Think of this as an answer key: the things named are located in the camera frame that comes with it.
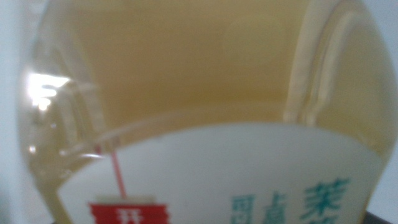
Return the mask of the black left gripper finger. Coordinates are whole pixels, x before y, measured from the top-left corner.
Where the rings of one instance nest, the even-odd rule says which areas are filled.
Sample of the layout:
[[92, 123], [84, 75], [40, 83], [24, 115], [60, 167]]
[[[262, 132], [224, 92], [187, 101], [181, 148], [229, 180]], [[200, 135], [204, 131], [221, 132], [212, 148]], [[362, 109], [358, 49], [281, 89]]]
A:
[[371, 212], [366, 212], [362, 224], [392, 224], [392, 222], [389, 222]]

